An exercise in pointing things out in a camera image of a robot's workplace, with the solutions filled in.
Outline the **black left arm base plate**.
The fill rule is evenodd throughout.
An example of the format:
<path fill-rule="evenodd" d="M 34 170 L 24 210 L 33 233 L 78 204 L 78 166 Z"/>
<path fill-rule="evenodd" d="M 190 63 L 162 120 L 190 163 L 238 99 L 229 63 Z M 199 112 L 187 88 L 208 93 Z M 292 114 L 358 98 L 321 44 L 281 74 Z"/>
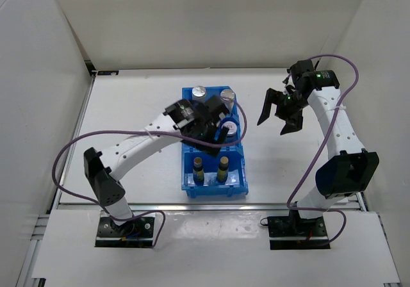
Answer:
<path fill-rule="evenodd" d="M 108 215 L 101 215 L 95 236 L 95 247 L 151 248 L 154 223 L 155 218 L 148 216 L 117 225 Z"/>

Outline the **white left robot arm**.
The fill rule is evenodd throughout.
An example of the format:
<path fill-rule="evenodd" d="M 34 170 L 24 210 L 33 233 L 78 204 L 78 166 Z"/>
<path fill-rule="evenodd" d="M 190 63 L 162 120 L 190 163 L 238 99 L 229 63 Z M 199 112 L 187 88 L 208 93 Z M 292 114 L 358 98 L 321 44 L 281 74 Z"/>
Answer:
<path fill-rule="evenodd" d="M 195 148 L 218 153 L 219 149 L 198 144 L 221 144 L 227 131 L 216 137 L 220 123 L 230 115 L 232 107 L 219 95 L 205 102 L 181 99 L 146 126 L 142 135 L 131 135 L 120 143 L 103 149 L 87 149 L 84 170 L 97 201 L 112 216 L 112 228 L 121 236 L 134 229 L 133 213 L 125 198 L 120 180 L 143 160 L 163 148 L 183 142 Z"/>

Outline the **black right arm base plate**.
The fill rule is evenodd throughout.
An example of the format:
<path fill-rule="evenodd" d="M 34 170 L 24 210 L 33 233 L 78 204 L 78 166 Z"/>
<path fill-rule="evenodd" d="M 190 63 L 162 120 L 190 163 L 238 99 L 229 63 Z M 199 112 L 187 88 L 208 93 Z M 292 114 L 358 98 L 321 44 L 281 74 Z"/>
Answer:
<path fill-rule="evenodd" d="M 259 221 L 268 228 L 270 250 L 330 249 L 323 217 L 300 218 L 299 212 L 289 210 L 286 216 L 269 216 Z"/>

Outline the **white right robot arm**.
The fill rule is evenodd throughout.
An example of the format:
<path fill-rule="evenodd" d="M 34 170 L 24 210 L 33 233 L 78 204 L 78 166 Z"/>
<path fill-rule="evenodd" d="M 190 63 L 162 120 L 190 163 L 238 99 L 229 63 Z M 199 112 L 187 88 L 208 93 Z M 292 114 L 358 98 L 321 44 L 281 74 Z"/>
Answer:
<path fill-rule="evenodd" d="M 379 156 L 367 151 L 357 137 L 333 71 L 316 70 L 311 60 L 301 60 L 288 69 L 288 74 L 293 83 L 285 91 L 266 91 L 258 124 L 269 118 L 275 106 L 275 116 L 285 122 L 281 134 L 295 133 L 302 129 L 302 110 L 309 106 L 324 135 L 321 149 L 327 149 L 328 160 L 315 173 L 315 187 L 290 203 L 291 211 L 297 214 L 288 219 L 288 229 L 301 236 L 310 229 L 310 220 L 321 217 L 338 201 L 366 190 L 379 165 Z"/>

